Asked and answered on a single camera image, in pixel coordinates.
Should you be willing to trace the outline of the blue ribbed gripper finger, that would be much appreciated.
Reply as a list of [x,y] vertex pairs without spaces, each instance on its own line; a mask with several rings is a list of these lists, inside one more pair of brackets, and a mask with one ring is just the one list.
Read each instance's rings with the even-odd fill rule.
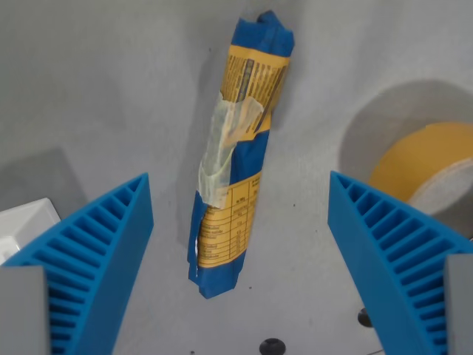
[[52,354],[111,354],[154,226],[144,173],[56,223],[5,262],[41,266]]
[[472,242],[417,209],[330,173],[327,223],[386,354],[447,354],[443,268]]

